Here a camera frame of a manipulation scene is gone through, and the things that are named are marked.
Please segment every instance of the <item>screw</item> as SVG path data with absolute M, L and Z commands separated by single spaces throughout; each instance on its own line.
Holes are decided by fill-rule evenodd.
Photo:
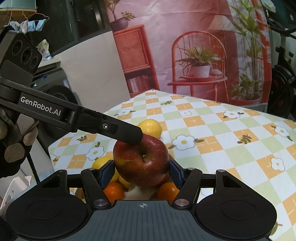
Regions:
M 104 130 L 107 130 L 109 126 L 108 126 L 107 123 L 104 123 L 104 124 L 102 125 L 102 127 L 103 127 Z
M 187 199 L 177 199 L 175 201 L 175 204 L 179 207 L 184 207 L 187 206 L 189 204 L 189 201 Z
M 108 204 L 108 201 L 106 201 L 105 199 L 97 199 L 94 201 L 94 205 L 98 207 L 103 207 L 103 206 L 106 206 L 107 204 Z

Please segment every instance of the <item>glove fingertip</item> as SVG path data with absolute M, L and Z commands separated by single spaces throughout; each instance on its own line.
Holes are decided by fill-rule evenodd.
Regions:
M 3 120 L 0 119 L 0 140 L 7 135 L 7 126 Z
M 15 143 L 6 148 L 4 152 L 4 159 L 8 163 L 15 162 L 25 156 L 25 149 L 20 143 Z
M 31 146 L 36 140 L 38 135 L 38 128 L 34 127 L 29 133 L 24 136 L 24 145 Z

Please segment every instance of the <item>pile of fruit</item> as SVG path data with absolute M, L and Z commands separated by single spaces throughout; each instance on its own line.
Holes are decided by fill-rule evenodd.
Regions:
M 111 203 L 125 200 L 168 200 L 171 204 L 179 190 L 168 175 L 169 154 L 159 140 L 161 125 L 156 120 L 145 120 L 138 125 L 143 132 L 142 142 L 129 145 L 117 141 L 113 156 L 98 158 L 92 165 L 101 168 L 110 159 L 115 163 L 115 174 L 104 193 Z M 83 191 L 77 191 L 84 202 Z

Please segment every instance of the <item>checkered tablecloth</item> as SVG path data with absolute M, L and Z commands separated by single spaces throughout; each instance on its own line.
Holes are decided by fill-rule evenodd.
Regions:
M 225 169 L 276 208 L 272 240 L 296 240 L 296 123 L 254 110 L 194 97 L 150 90 L 106 112 L 138 125 L 159 121 L 161 140 L 184 168 L 203 173 Z M 49 147 L 54 169 L 69 174 L 111 156 L 115 140 L 82 131 Z

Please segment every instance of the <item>camera lens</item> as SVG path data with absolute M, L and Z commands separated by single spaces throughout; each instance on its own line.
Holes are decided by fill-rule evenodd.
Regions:
M 31 54 L 32 54 L 31 50 L 27 48 L 22 54 L 22 62 L 27 63 L 31 57 Z
M 35 56 L 31 61 L 31 68 L 34 68 L 37 64 L 38 58 Z
M 22 41 L 17 40 L 12 48 L 12 54 L 17 55 L 22 49 Z

